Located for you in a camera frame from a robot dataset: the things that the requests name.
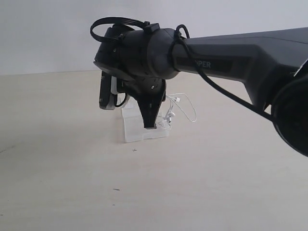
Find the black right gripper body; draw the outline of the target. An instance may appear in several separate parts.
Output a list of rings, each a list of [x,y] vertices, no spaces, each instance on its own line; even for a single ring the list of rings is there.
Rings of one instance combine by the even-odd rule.
[[[152,100],[166,100],[166,81],[154,77],[138,77],[134,81],[120,81],[120,91],[127,93],[140,103],[150,103]]]

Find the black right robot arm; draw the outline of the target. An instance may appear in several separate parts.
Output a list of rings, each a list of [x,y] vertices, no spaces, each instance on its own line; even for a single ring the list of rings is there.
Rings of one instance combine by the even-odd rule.
[[[199,74],[216,90],[271,121],[279,136],[308,154],[308,30],[305,27],[191,38],[149,24],[135,30],[117,23],[100,42],[99,107],[114,110],[117,95],[133,97],[144,127],[154,129],[166,81],[180,72]]]

